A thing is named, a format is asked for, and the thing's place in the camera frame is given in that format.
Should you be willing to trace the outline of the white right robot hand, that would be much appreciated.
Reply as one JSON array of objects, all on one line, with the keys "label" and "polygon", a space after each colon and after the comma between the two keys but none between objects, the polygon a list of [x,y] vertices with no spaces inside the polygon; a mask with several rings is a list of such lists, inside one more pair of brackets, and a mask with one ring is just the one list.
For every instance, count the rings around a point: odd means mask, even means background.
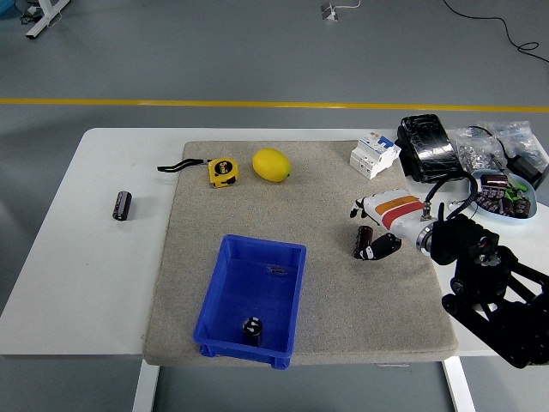
[{"label": "white right robot hand", "polygon": [[435,220],[424,217],[424,212],[424,203],[403,189],[357,199],[350,217],[370,218],[387,233],[373,239],[373,229],[360,226],[353,256],[359,260],[381,260],[398,251],[403,239],[426,254],[431,248]]}]

